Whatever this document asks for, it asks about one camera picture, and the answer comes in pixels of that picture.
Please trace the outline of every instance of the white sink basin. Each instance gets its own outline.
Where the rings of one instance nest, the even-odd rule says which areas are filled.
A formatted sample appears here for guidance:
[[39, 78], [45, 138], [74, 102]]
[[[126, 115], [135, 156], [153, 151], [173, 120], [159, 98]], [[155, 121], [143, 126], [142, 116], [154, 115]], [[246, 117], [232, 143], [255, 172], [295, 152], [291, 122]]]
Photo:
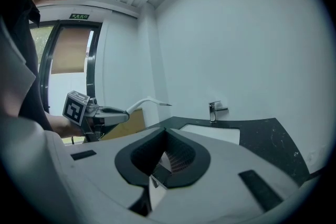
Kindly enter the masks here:
[[187, 124], [180, 130], [239, 145], [239, 139], [240, 139], [239, 129], [222, 129], [222, 128], [212, 128], [212, 127]]

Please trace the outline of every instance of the door frame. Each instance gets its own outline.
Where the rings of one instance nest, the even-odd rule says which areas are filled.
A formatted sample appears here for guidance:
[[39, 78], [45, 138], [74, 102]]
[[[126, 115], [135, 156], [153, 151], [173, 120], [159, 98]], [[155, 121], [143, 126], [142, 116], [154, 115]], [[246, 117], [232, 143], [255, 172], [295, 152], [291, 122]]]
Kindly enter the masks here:
[[[30, 29], [37, 28], [36, 24], [29, 24], [29, 26]], [[96, 65], [96, 52], [102, 23], [88, 22], [83, 20], [53, 20], [41, 22], [39, 26], [54, 26], [48, 37], [46, 46], [44, 47], [39, 68], [40, 95], [44, 110], [49, 113], [48, 88], [51, 64], [53, 62], [52, 60], [58, 37], [64, 28], [90, 28], [93, 31], [93, 37], [87, 61], [86, 89], [88, 96], [96, 97], [94, 75]]]

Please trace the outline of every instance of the green sign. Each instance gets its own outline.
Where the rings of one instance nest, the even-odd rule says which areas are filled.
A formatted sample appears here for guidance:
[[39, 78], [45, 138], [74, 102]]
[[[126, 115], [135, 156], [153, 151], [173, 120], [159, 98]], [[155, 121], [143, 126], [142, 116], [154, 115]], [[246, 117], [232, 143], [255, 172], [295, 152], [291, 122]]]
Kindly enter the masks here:
[[70, 19], [87, 20], [88, 18], [89, 18], [88, 14], [76, 14], [76, 13], [72, 13], [70, 15]]

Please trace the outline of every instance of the chrome faucet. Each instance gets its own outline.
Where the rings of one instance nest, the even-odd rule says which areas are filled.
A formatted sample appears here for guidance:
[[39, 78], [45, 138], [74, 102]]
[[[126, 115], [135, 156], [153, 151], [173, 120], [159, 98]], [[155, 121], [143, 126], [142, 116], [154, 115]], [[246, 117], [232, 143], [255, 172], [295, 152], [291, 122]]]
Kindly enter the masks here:
[[209, 103], [209, 113], [210, 113], [210, 123], [216, 123], [216, 111], [224, 111], [228, 110], [228, 108], [220, 108], [220, 109], [215, 109], [215, 103], [219, 103], [220, 101], [215, 101]]

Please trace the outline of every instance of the black marble countertop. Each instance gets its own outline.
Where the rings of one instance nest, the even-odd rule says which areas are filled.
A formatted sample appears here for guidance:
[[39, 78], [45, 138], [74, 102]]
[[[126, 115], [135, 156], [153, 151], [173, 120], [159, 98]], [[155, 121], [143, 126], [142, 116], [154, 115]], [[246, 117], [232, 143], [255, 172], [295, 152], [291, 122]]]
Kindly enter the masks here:
[[275, 119], [253, 121], [217, 121], [171, 117], [148, 127], [181, 129], [187, 124], [214, 128], [239, 129], [239, 145], [272, 163], [287, 173], [299, 186], [309, 177], [309, 171], [294, 141], [280, 122]]

